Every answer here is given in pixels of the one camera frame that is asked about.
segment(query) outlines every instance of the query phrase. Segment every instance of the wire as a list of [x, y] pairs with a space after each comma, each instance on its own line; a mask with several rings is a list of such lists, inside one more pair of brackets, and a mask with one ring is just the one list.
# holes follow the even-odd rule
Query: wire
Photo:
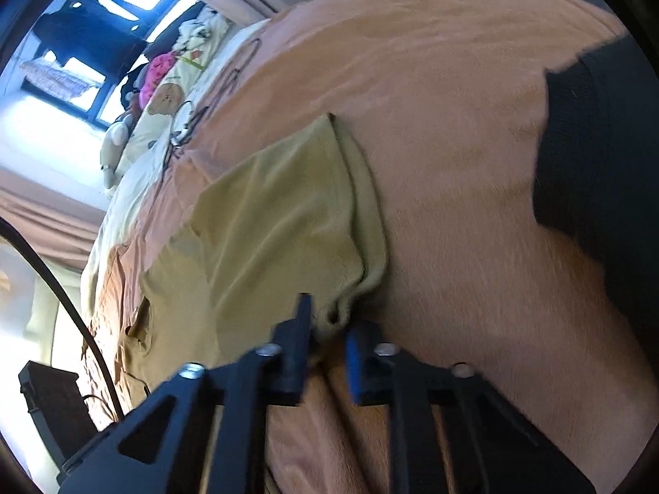
[[100, 401], [100, 402], [103, 404], [103, 407], [105, 408], [105, 411], [104, 411], [104, 412], [105, 412], [105, 413], [106, 413], [106, 414], [107, 414], [107, 415], [108, 415], [113, 421], [116, 421], [116, 417], [115, 417], [115, 415], [112, 414], [112, 407], [111, 407], [109, 404], [107, 404], [107, 401], [105, 401], [105, 399], [103, 399], [101, 396], [97, 396], [97, 395], [95, 395], [95, 394], [87, 394], [87, 395], [85, 395], [85, 396], [82, 397], [82, 400], [83, 400], [83, 401], [87, 401], [90, 397], [93, 397], [94, 399], [98, 399], [98, 401]]
[[121, 403], [119, 402], [117, 389], [112, 382], [110, 370], [107, 368], [107, 364], [103, 360], [103, 355], [101, 354], [101, 350], [98, 348], [98, 344], [93, 339], [93, 336], [91, 336], [87, 325], [84, 324], [84, 321], [80, 317], [80, 314], [78, 314], [78, 311], [71, 302], [71, 299], [68, 298], [68, 295], [64, 291], [64, 288], [62, 288], [62, 285], [57, 281], [55, 275], [53, 275], [52, 271], [48, 269], [48, 266], [34, 251], [32, 246], [21, 235], [21, 233], [2, 217], [0, 217], [0, 236], [6, 239], [9, 244], [12, 245], [12, 247], [14, 247], [19, 252], [19, 254], [25, 258], [25, 260], [27, 260], [28, 264], [34, 268], [37, 274], [44, 279], [44, 282], [48, 284], [48, 287], [53, 291], [55, 297], [57, 297], [57, 300], [67, 311], [71, 320], [80, 331], [82, 338], [91, 349], [93, 357], [98, 363], [98, 367], [100, 368], [101, 374], [103, 375], [103, 380], [107, 386], [107, 391], [110, 393], [110, 399], [114, 405], [115, 413], [117, 414], [117, 418], [121, 421], [124, 419], [124, 413], [123, 410], [121, 410]]
[[135, 375], [132, 375], [132, 374], [130, 374], [130, 373], [127, 372], [127, 371], [124, 371], [124, 373], [125, 373], [126, 375], [128, 375], [130, 378], [135, 379], [136, 381], [142, 383], [142, 385], [144, 386], [144, 393], [146, 394], [147, 397], [149, 397], [149, 396], [151, 395], [151, 391], [149, 390], [149, 385], [146, 384], [146, 382], [144, 382], [144, 381], [143, 381], [142, 379], [140, 379], [139, 377], [135, 377]]

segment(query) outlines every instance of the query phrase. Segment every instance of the metal screw head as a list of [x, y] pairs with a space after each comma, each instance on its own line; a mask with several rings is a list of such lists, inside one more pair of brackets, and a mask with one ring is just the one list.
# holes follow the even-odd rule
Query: metal screw head
[[257, 350], [258, 356], [277, 356], [281, 354], [281, 346], [279, 344], [263, 344]]
[[180, 368], [179, 375], [184, 379], [198, 379], [203, 375], [205, 371], [206, 368], [201, 364], [190, 362], [189, 364], [185, 364], [182, 368]]
[[378, 356], [396, 356], [401, 348], [396, 344], [383, 342], [375, 346], [375, 354]]
[[476, 375], [474, 368], [472, 368], [469, 364], [465, 364], [464, 362], [460, 362], [460, 364], [454, 365], [451, 368], [451, 372], [454, 377], [457, 377], [458, 379], [469, 379], [470, 377]]

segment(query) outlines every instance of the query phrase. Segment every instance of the yellow-green cloth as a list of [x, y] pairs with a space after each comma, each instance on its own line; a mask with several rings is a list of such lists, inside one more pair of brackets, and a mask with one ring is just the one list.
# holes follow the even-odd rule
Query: yellow-green cloth
[[303, 291], [325, 340], [386, 263], [367, 163], [334, 117], [319, 117], [200, 195], [140, 277], [145, 302], [124, 337], [124, 369], [154, 388], [185, 362], [232, 362], [293, 317]]

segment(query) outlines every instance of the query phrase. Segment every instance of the pink curtain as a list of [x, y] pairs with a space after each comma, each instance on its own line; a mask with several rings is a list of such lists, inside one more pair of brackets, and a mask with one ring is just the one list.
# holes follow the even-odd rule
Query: pink curtain
[[0, 215], [42, 257], [83, 270], [105, 212], [0, 168]]

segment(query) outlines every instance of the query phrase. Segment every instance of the fleece blanket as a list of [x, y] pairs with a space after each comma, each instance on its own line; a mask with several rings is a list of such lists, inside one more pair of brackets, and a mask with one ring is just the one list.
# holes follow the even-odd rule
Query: fleece blanket
[[[365, 154], [389, 244], [365, 313], [422, 361], [474, 365], [612, 492], [657, 424], [657, 384], [601, 268], [536, 224], [531, 188], [545, 70], [623, 33], [580, 0], [316, 0], [280, 14], [248, 64], [236, 54], [235, 87], [219, 78], [222, 97], [150, 189], [92, 330], [131, 324], [140, 275], [206, 187], [331, 112]], [[115, 338], [104, 354], [127, 392]], [[386, 413], [350, 404], [340, 345], [269, 433], [283, 492], [387, 492]]]

